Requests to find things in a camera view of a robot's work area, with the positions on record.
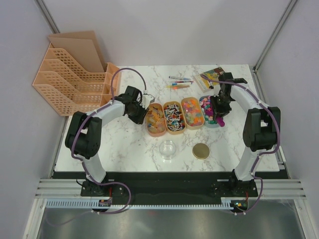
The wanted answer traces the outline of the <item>magenta plastic scoop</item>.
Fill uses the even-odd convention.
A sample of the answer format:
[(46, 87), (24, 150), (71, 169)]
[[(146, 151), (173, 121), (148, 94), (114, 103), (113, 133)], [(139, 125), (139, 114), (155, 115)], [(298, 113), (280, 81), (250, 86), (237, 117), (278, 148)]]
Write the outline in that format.
[(225, 126), (225, 122), (224, 122), (224, 117), (225, 113), (224, 112), (218, 112), (216, 110), (213, 110), (213, 120), (216, 121), (216, 123), (220, 126), (220, 127), (224, 127)]

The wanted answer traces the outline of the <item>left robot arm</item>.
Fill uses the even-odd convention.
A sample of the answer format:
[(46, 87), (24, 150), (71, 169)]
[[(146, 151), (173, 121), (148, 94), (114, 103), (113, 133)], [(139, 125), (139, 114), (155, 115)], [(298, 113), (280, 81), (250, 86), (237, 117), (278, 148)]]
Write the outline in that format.
[(81, 162), (86, 177), (93, 182), (92, 190), (99, 196), (109, 192), (98, 151), (101, 146), (102, 127), (111, 121), (127, 116), (135, 124), (143, 124), (154, 96), (128, 86), (123, 94), (115, 96), (107, 104), (91, 112), (73, 114), (66, 135), (65, 146), (71, 157)]

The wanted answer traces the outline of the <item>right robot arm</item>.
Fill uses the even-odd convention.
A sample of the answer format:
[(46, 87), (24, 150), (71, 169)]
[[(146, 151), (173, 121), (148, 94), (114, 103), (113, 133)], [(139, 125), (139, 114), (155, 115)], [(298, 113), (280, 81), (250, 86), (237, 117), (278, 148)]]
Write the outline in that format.
[(235, 179), (228, 183), (228, 190), (234, 196), (246, 191), (246, 181), (255, 179), (255, 171), (260, 157), (275, 153), (280, 146), (281, 111), (259, 99), (243, 78), (234, 78), (231, 73), (223, 73), (215, 81), (220, 90), (210, 98), (213, 120), (222, 126), (222, 120), (237, 102), (246, 114), (243, 128), (244, 153), (234, 169)]

